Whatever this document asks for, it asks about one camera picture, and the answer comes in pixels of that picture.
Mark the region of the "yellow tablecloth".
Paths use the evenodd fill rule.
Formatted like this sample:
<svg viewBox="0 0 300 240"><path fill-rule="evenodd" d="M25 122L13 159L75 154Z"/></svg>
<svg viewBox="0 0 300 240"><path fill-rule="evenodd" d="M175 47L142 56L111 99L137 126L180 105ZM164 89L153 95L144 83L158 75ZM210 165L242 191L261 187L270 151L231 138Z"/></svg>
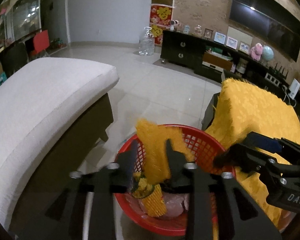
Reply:
<svg viewBox="0 0 300 240"><path fill-rule="evenodd" d="M285 138L300 145L300 121L292 106L248 82L226 79L218 98L215 118L205 132L227 150L250 132L270 138ZM268 190L259 174L250 176L236 167L237 180L282 232L292 221L292 212L266 202Z"/></svg>

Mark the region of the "white air purifier device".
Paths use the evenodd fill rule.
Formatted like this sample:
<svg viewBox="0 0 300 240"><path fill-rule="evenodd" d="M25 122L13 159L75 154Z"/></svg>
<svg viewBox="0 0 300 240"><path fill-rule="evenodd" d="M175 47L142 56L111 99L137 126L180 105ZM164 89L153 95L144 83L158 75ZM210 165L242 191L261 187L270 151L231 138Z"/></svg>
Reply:
<svg viewBox="0 0 300 240"><path fill-rule="evenodd" d="M299 88L300 88L300 83L297 79L294 79L289 87L289 94L288 96L291 98L291 99L294 99L297 92L299 91Z"/></svg>

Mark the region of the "black wifi router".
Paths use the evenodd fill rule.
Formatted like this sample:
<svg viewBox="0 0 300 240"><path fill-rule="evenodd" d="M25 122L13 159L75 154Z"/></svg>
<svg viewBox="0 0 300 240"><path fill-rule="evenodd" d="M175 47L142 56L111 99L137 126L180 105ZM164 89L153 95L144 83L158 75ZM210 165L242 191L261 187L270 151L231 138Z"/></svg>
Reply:
<svg viewBox="0 0 300 240"><path fill-rule="evenodd" d="M283 80L286 80L287 76L289 74L289 71L287 70L285 73L285 70L286 69L283 66L281 66L280 68L277 68L277 64L275 65L275 67L272 67L272 66L269 67L269 71L271 72L271 74L273 74Z"/></svg>

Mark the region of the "red mesh waste basket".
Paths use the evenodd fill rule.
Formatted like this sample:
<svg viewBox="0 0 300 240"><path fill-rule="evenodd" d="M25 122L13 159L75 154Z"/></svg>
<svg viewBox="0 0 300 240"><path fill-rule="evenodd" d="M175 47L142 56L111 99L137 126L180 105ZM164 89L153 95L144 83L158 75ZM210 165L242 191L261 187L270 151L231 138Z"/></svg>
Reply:
<svg viewBox="0 0 300 240"><path fill-rule="evenodd" d="M220 175L222 172L231 172L233 175L236 174L235 168L232 166L226 166L224 168L216 168L213 166L214 158L224 152L223 146L215 138L200 129L187 125L166 124L165 126L181 129L183 140L187 148L194 155L196 164L205 172L217 175ZM135 133L121 143L118 153L128 151L134 140L138 142L138 153L134 171L140 172L145 162L146 151ZM115 198L123 210L123 213L142 228L159 235L170 237L181 237L185 235L187 213L184 212L173 219L152 218L142 211L138 200L133 198L130 194L116 193Z"/></svg>

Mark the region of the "light blue globe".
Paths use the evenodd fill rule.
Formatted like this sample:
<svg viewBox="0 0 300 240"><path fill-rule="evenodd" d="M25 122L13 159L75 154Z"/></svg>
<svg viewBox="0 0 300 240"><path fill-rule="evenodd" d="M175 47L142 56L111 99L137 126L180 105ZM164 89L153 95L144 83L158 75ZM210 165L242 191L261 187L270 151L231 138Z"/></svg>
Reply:
<svg viewBox="0 0 300 240"><path fill-rule="evenodd" d="M262 49L262 55L261 55L261 61L265 66L268 66L268 63L274 59L274 52L270 48L270 46L263 46Z"/></svg>

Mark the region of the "black TV cabinet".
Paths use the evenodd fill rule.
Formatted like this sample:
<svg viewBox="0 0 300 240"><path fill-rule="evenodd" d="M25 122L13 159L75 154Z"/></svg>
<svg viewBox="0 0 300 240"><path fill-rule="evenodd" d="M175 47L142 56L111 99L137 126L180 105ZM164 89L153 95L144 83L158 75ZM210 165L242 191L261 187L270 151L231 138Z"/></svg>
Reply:
<svg viewBox="0 0 300 240"><path fill-rule="evenodd" d="M253 60L248 54L236 51L218 42L176 31L163 31L161 60L193 70L210 80L221 82L223 71L234 70L252 84L272 92L290 103L300 117L300 92L294 99L289 94L287 80L271 74L269 65Z"/></svg>

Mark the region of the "pink plush toy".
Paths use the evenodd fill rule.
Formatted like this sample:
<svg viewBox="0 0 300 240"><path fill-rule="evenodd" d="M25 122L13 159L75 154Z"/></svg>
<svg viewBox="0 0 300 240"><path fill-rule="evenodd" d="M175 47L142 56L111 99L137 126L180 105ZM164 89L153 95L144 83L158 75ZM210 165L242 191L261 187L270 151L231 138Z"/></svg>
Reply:
<svg viewBox="0 0 300 240"><path fill-rule="evenodd" d="M260 43L255 44L250 49L250 56L255 61L260 61L262 53L263 53L263 46Z"/></svg>

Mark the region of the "white sofa cushion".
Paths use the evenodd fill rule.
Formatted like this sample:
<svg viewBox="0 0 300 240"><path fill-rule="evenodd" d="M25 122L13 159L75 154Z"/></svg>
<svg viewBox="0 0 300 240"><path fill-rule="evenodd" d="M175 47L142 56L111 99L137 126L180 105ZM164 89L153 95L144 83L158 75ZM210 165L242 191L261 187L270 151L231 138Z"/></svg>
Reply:
<svg viewBox="0 0 300 240"><path fill-rule="evenodd" d="M113 122L109 64L31 61L0 86L0 224L19 231L69 183Z"/></svg>

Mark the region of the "clear large water bottle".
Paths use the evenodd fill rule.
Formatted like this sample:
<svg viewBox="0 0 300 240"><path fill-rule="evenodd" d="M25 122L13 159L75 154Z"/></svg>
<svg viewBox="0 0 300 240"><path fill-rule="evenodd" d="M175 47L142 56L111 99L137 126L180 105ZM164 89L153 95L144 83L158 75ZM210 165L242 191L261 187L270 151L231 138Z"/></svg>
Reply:
<svg viewBox="0 0 300 240"><path fill-rule="evenodd" d="M154 35L151 27L144 27L139 38L139 55L151 56L154 54Z"/></svg>

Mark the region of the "red festive poster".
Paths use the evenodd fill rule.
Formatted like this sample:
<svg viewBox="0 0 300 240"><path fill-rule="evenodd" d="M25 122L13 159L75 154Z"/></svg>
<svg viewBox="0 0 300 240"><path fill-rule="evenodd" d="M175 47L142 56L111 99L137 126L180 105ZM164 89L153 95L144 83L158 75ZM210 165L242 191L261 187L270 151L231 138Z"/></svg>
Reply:
<svg viewBox="0 0 300 240"><path fill-rule="evenodd" d="M162 45L163 31L170 29L173 7L165 4L151 4L149 25L154 43Z"/></svg>

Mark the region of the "red chair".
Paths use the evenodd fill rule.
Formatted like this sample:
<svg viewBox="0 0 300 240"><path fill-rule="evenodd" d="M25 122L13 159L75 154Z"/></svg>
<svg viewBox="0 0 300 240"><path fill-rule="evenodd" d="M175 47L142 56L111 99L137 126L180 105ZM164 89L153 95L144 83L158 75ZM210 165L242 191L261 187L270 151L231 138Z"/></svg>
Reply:
<svg viewBox="0 0 300 240"><path fill-rule="evenodd" d="M37 33L33 38L33 51L31 56L37 55L42 51L46 50L50 46L48 30Z"/></svg>

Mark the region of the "wall mounted black television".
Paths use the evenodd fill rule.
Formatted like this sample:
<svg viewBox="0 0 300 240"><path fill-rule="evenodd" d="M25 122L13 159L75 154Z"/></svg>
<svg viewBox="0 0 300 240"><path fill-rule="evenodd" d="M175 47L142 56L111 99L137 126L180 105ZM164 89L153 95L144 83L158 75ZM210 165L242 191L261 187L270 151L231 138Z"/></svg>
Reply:
<svg viewBox="0 0 300 240"><path fill-rule="evenodd" d="M298 60L300 21L275 0L232 0L229 18Z"/></svg>

